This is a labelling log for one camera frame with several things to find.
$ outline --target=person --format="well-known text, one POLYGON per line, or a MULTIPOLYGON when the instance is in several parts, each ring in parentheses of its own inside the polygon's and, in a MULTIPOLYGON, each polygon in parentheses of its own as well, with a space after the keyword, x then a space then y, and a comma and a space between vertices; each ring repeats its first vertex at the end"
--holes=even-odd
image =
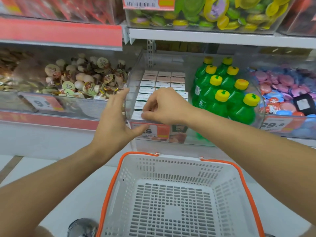
MULTIPOLYGON (((31 236, 71 191, 148 128, 125 125, 121 106, 128 91, 109 98, 89 145, 0 188, 0 236, 31 236)), ((156 90, 143 111, 146 120, 197 131, 276 199, 316 225, 315 149, 193 107, 172 88, 156 90)))

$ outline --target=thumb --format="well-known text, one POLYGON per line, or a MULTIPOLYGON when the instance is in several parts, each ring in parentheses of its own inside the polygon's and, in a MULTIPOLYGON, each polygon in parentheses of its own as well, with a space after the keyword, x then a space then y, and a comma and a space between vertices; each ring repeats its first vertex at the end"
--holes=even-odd
POLYGON ((156 111, 144 111, 142 113, 142 118, 144 120, 158 121, 156 111))
POLYGON ((136 127, 135 129, 132 129, 133 139, 143 134, 148 128, 149 128, 149 125, 140 125, 136 127))

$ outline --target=white plastic basket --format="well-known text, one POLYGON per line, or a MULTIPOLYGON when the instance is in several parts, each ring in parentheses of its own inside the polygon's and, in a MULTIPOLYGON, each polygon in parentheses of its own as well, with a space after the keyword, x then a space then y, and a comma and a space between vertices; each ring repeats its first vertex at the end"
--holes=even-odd
POLYGON ((129 152, 106 194, 101 236, 264 237, 264 232, 235 163, 129 152))

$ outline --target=barcode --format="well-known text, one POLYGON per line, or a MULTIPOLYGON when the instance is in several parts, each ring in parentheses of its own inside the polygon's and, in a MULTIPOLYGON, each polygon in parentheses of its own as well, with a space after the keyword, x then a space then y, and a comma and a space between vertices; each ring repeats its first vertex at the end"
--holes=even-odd
POLYGON ((126 5, 129 7, 156 7, 156 3, 128 1, 126 5))

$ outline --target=green bottle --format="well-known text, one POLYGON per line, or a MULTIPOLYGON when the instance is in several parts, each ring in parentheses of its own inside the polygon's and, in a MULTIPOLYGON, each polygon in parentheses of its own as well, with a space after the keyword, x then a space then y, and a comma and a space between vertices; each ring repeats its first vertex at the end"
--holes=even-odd
POLYGON ((201 90, 196 107, 205 109, 207 105, 214 102, 215 94, 219 90, 222 80, 223 78, 219 75, 211 76, 209 88, 204 88, 201 90))
POLYGON ((228 101, 227 101, 227 107, 230 110, 235 105, 238 105, 242 103, 245 94, 244 90, 248 88, 249 82, 244 79, 238 79, 235 82, 233 92, 230 94, 228 101))
POLYGON ((208 65, 211 65, 213 63, 213 57, 211 56, 206 56, 204 57, 204 61, 203 61, 203 64, 202 66, 200 66, 196 73, 195 73, 195 76, 194 76, 194 82, 193 82, 193 86, 192 86, 192 89, 191 89, 191 94, 193 95, 194 92, 195 92, 195 88, 196 88, 196 85, 197 85, 197 80, 203 76, 205 74, 205 69, 208 65))
POLYGON ((201 90, 204 88, 208 88, 210 86, 211 76, 214 75, 215 72, 216 72, 215 66, 208 65, 206 67, 205 74, 201 76, 197 81, 194 94, 192 95, 192 105, 197 106, 197 102, 198 102, 198 98, 199 98, 201 90))
POLYGON ((229 92, 225 90, 218 90, 215 94, 215 100, 206 109, 216 115, 227 118, 227 100, 229 97, 229 92))
POLYGON ((223 77, 223 81, 221 84, 221 88, 226 91, 232 91, 234 88, 236 79, 235 76, 238 74, 239 68, 238 67, 228 67, 227 72, 223 77))
POLYGON ((219 75, 219 76, 225 75, 228 67, 230 67, 232 63, 233 63, 233 59, 231 57, 225 57, 222 63, 217 68, 216 75, 219 75))
POLYGON ((229 110, 228 116, 234 121, 251 125, 256 119, 255 107, 260 101, 259 96, 255 94, 245 95, 243 102, 229 110))

